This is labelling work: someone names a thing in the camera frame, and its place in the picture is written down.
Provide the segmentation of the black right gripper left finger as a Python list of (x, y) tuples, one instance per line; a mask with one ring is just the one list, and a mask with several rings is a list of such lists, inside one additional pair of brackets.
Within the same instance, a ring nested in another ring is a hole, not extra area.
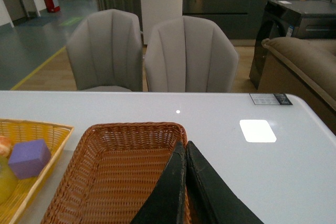
[(183, 223), (186, 152), (177, 142), (153, 191), (131, 223)]

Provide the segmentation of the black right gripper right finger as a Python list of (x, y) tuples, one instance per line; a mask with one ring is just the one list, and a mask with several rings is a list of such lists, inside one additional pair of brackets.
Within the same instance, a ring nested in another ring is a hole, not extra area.
[(186, 160), (192, 223), (262, 223), (191, 141), (186, 146)]

